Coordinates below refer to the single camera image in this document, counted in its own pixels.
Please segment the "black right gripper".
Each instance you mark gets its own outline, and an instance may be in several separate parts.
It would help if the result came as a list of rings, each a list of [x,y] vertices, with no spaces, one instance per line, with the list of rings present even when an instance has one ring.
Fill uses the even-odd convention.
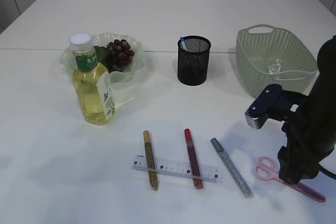
[[[286,128],[287,146],[278,153],[279,178],[289,185],[314,179],[319,172],[335,179],[320,162],[335,147],[335,99],[306,99]]]

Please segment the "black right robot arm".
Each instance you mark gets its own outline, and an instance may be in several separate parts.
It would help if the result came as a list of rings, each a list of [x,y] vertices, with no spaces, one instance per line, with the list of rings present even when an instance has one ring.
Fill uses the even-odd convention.
[[[309,95],[282,126],[287,145],[278,153],[279,177],[287,184],[314,179],[319,172],[335,179],[320,165],[335,148],[335,38],[320,48],[317,66],[319,76]]]

